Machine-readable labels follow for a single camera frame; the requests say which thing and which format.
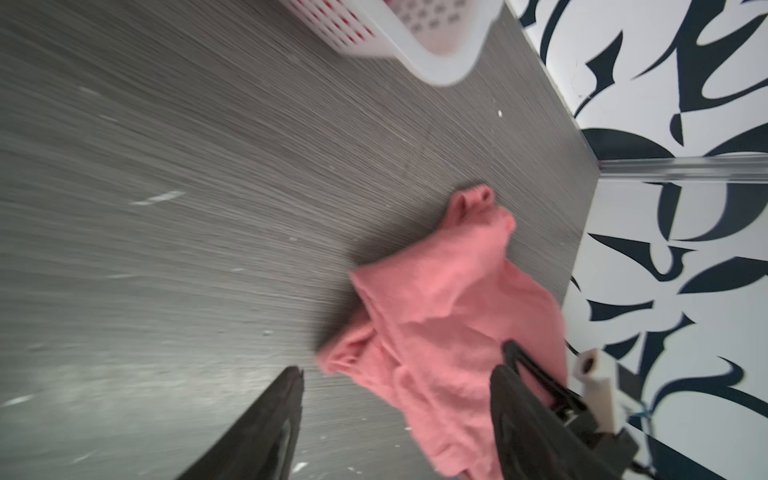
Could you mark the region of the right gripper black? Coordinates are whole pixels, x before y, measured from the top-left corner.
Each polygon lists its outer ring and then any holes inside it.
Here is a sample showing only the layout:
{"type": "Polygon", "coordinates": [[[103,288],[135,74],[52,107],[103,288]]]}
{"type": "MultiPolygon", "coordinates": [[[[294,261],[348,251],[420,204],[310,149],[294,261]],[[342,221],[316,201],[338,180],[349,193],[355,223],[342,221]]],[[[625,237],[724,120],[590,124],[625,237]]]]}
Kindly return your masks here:
{"type": "Polygon", "coordinates": [[[521,371],[525,371],[533,377],[536,386],[541,387],[551,398],[550,409],[563,421],[565,428],[609,472],[624,474],[629,469],[639,451],[639,445],[624,428],[618,434],[599,432],[596,419],[585,409],[580,397],[547,373],[516,341],[506,341],[502,346],[502,354],[504,364],[518,376],[521,371]]]}

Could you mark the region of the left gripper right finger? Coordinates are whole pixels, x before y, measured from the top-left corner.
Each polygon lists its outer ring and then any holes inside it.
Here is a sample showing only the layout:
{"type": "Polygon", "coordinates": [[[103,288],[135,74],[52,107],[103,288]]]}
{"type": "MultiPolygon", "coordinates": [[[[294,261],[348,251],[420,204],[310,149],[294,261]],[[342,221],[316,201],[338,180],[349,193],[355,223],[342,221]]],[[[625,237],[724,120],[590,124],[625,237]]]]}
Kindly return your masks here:
{"type": "Polygon", "coordinates": [[[505,365],[494,368],[491,418],[505,479],[616,479],[505,365]]]}

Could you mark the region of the pink t shirt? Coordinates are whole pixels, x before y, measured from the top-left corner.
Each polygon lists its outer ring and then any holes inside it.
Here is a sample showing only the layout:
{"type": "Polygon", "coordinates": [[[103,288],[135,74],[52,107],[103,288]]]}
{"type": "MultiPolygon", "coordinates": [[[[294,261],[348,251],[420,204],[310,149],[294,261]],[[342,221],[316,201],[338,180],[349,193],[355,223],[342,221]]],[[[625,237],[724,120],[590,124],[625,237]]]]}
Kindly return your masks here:
{"type": "Polygon", "coordinates": [[[434,233],[351,273],[362,304],[317,356],[399,410],[445,477],[502,475],[490,377],[505,342],[567,379],[560,306],[507,257],[515,227],[490,187],[455,193],[434,233]]]}

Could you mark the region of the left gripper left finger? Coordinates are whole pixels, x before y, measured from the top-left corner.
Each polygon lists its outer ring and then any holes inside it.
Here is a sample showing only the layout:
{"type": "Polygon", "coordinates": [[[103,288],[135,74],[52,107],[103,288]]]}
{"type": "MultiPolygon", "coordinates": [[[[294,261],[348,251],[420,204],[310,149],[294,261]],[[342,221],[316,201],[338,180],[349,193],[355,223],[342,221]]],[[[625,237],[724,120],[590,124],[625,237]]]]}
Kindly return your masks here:
{"type": "Polygon", "coordinates": [[[285,368],[179,480],[287,480],[299,437],[303,371],[285,368]]]}

